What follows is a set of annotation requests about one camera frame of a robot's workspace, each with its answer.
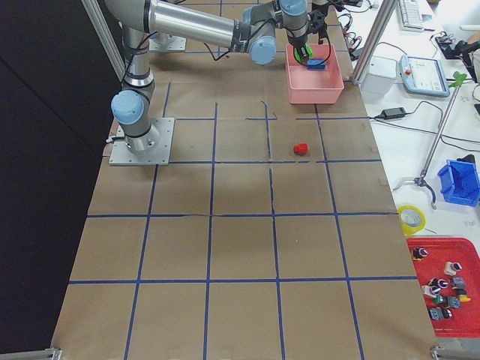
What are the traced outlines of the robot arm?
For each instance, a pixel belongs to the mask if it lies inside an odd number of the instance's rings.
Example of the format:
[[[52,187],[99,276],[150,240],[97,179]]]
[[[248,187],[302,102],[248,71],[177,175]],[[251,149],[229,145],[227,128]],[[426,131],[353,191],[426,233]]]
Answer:
[[[111,138],[110,163],[115,165],[167,165],[175,119],[150,117],[155,78],[149,65],[150,42],[174,37],[223,47],[227,53],[247,53],[258,65],[271,62],[277,52],[275,32],[286,31],[295,57],[305,65],[311,57],[308,35],[314,17],[306,1],[270,1],[244,11],[243,19],[192,10],[167,1],[107,1],[109,12],[120,21],[124,47],[121,91],[111,101],[120,135]]]

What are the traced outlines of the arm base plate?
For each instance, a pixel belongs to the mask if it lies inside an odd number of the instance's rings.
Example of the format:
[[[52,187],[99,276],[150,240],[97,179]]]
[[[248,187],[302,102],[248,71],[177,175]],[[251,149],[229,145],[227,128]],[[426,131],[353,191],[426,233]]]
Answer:
[[[121,126],[112,141],[109,164],[112,166],[166,166],[170,162],[175,118],[149,118],[150,131],[140,137],[125,135]]]
[[[149,40],[149,51],[153,53],[183,53],[187,40],[184,37],[158,33]]]

